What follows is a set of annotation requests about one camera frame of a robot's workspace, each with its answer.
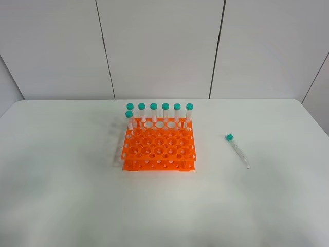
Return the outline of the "second row left tube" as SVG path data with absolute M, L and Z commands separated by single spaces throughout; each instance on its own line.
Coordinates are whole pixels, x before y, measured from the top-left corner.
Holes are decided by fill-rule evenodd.
M 133 128 L 134 128 L 134 126 L 133 126 L 133 124 L 134 124 L 133 112 L 128 110 L 128 111 L 126 111 L 125 116 L 128 120 L 127 128 L 129 130 L 133 130 Z

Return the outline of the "green-capped test tube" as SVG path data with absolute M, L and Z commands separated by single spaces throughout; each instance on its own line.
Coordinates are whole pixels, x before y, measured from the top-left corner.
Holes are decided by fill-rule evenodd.
M 239 145 L 237 144 L 234 136 L 232 134 L 228 134 L 228 135 L 225 136 L 225 140 L 229 143 L 229 145 L 232 147 L 232 149 L 238 155 L 238 157 L 243 162 L 243 164 L 246 166 L 246 168 L 249 169 L 250 164 L 249 164 L 248 158 L 245 155 L 245 153 L 241 150 Z

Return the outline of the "orange test tube rack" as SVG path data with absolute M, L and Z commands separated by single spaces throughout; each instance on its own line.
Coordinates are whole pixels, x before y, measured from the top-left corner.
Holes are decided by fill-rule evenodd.
M 135 118 L 126 131 L 121 159 L 126 171 L 193 171 L 197 157 L 192 122 Z

